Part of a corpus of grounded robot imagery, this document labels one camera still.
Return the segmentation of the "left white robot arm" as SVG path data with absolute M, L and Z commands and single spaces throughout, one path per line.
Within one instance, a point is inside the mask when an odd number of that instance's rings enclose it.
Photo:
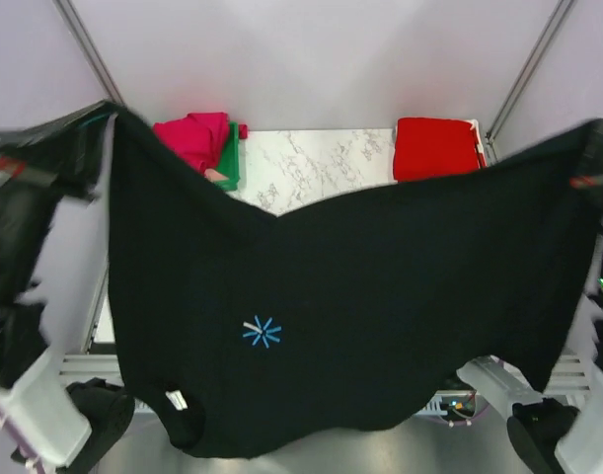
M 127 430 L 134 399 L 102 378 L 64 384 L 26 294 L 56 209 L 91 202 L 117 107 L 99 102 L 22 130 L 0 130 L 0 431 L 32 473 L 89 473 Z

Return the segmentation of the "black t shirt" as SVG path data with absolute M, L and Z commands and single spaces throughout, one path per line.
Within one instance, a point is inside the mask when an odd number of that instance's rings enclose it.
M 479 356 L 543 390 L 602 216 L 571 180 L 602 133 L 591 120 L 477 172 L 275 216 L 120 110 L 109 300 L 126 389 L 173 446 L 221 458 L 391 428 Z

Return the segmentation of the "peach pink t shirt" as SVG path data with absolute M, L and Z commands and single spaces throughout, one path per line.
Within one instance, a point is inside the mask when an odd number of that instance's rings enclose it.
M 227 180 L 227 177 L 221 173 L 219 173 L 215 169 L 206 169 L 204 172 L 204 176 L 213 183 L 223 182 Z

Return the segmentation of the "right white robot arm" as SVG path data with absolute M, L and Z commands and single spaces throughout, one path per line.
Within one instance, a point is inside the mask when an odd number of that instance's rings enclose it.
M 603 119 L 589 125 L 572 184 L 603 210 Z M 603 224 L 599 244 L 598 278 L 589 298 L 603 309 Z M 603 473 L 603 318 L 593 326 L 592 366 L 574 355 L 562 357 L 544 393 L 532 389 L 519 369 L 493 356 L 470 362 L 450 355 L 437 364 L 437 376 L 452 389 L 467 383 L 500 414 L 514 451 L 531 472 Z

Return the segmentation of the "green plastic tray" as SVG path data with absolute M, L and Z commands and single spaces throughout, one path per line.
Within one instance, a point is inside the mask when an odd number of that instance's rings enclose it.
M 225 192 L 234 192 L 238 189 L 240 181 L 240 136 L 239 125 L 229 122 L 229 135 L 222 149 L 220 159 L 215 171 L 223 176 L 216 181 L 218 187 Z

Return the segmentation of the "magenta t shirt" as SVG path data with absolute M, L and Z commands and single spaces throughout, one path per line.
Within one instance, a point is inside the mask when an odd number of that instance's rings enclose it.
M 206 169 L 215 169 L 229 135 L 229 117 L 226 113 L 190 113 L 184 118 L 157 122 L 152 130 L 159 139 L 204 175 Z

